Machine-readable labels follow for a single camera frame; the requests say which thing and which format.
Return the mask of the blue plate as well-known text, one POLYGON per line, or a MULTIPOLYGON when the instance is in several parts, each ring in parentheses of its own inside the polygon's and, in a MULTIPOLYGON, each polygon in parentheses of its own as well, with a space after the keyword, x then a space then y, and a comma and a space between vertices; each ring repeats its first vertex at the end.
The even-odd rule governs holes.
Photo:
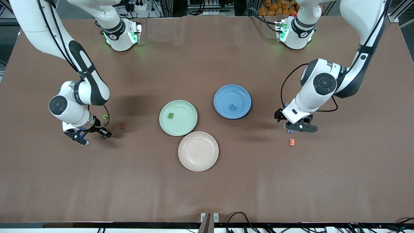
POLYGON ((216 91, 213 97, 213 106, 222 117, 239 119, 245 117, 250 112, 252 99, 245 88, 236 84, 229 84, 216 91), (236 105, 237 110, 230 110, 230 104, 236 105))

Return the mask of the light green plate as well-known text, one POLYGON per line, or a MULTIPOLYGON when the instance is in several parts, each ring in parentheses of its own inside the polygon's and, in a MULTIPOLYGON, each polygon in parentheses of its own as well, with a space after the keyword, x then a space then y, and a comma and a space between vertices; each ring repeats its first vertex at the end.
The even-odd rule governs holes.
POLYGON ((198 112, 193 104, 185 100, 173 100, 167 103, 159 115, 159 124, 162 130, 171 136, 189 134, 198 122, 198 112), (174 113, 172 119, 168 113, 174 113))

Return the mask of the pale beige plate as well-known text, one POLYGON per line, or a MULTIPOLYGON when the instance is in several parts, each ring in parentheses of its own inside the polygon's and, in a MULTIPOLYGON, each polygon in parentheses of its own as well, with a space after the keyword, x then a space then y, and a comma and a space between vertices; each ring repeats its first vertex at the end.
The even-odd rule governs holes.
POLYGON ((181 164, 190 171, 207 171, 218 160, 219 146, 212 135, 201 131, 193 132, 181 140, 178 157, 181 164))

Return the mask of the brown table cover sheet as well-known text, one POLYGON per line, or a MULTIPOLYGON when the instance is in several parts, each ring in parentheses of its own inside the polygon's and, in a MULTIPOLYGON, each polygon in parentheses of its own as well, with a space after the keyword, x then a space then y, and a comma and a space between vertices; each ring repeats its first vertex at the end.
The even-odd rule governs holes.
POLYGON ((298 65, 351 64, 359 38, 341 17, 322 17, 301 50, 248 17, 150 18, 141 44, 125 52, 108 46, 93 20, 64 26, 110 87, 113 135, 87 134, 85 147, 62 132, 48 103, 78 76, 20 33, 0 83, 0 222, 192 222, 209 211, 221 221, 242 211, 253 222, 414 217, 414 64, 398 24, 387 23, 358 93, 315 113, 314 134, 287 133, 274 112, 298 65), (243 118, 213 106, 229 84, 250 94, 243 118), (218 143, 207 171, 186 169, 178 157, 186 135, 159 124, 178 99, 198 112, 190 133, 218 143))

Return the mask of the orange packets pile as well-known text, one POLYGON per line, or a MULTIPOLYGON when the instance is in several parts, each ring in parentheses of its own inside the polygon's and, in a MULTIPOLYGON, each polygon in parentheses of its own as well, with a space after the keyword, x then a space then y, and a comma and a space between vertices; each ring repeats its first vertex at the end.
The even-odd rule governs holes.
POLYGON ((262 0, 258 16, 296 15, 300 5, 296 0, 262 0))

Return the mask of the white power strip with plugs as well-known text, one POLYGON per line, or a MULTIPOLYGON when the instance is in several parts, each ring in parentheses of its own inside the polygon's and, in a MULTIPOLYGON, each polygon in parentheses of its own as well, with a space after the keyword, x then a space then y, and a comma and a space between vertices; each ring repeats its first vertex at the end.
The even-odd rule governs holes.
POLYGON ((147 0, 126 0, 126 3, 126 9, 129 12, 144 12, 148 8, 147 0))

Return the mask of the grey metal mount bracket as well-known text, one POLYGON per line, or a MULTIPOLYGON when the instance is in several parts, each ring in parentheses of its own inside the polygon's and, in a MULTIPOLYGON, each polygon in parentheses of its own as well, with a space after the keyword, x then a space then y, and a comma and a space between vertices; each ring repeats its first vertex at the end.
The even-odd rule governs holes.
POLYGON ((198 233, 214 233, 214 224, 219 222, 219 213, 202 213, 198 233))

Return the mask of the aluminium frame strut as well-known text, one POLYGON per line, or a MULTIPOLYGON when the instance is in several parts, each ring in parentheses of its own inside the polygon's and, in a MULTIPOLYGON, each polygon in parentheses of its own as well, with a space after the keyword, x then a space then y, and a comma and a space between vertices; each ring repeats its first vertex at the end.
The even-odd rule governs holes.
POLYGON ((388 14, 391 23, 399 22, 398 17, 402 16, 412 5, 414 0, 401 0, 401 2, 388 14))

